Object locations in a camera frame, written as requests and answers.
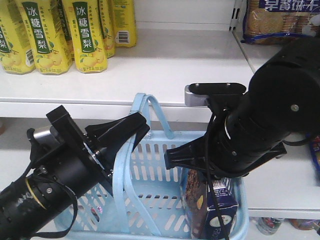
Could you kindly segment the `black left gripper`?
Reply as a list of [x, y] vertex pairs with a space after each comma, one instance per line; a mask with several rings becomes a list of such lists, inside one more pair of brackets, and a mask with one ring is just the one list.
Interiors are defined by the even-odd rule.
[[101, 184], [113, 192], [113, 168], [117, 152], [135, 136], [132, 152], [150, 131], [146, 118], [139, 112], [107, 123], [88, 125], [82, 132], [63, 105], [47, 113], [51, 126], [60, 137], [60, 145], [50, 148], [38, 143], [27, 131], [31, 144], [31, 179], [36, 176], [49, 179], [54, 195], [71, 189], [77, 197], [83, 196], [95, 185]]

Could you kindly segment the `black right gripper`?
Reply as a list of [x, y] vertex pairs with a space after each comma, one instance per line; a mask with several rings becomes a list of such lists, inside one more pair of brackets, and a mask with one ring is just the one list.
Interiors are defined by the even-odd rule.
[[230, 115], [215, 120], [207, 132], [164, 154], [165, 167], [184, 167], [219, 178], [244, 177], [287, 151], [282, 140], [287, 132], [267, 125], [262, 118]]

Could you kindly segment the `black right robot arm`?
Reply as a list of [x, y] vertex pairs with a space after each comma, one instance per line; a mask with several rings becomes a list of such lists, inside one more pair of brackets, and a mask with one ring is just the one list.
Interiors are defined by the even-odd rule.
[[320, 40], [285, 45], [251, 77], [236, 82], [192, 83], [185, 103], [207, 106], [205, 134], [166, 150], [167, 169], [183, 167], [220, 178], [248, 175], [320, 133]]

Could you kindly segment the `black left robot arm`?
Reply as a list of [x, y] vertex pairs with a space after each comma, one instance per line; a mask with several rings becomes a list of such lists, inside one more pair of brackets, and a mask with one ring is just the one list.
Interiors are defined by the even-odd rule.
[[51, 125], [30, 128], [30, 163], [24, 173], [0, 194], [0, 237], [29, 240], [62, 238], [66, 230], [41, 232], [43, 226], [97, 184], [112, 192], [117, 152], [131, 137], [138, 144], [149, 131], [138, 112], [80, 130], [59, 106], [47, 115]]

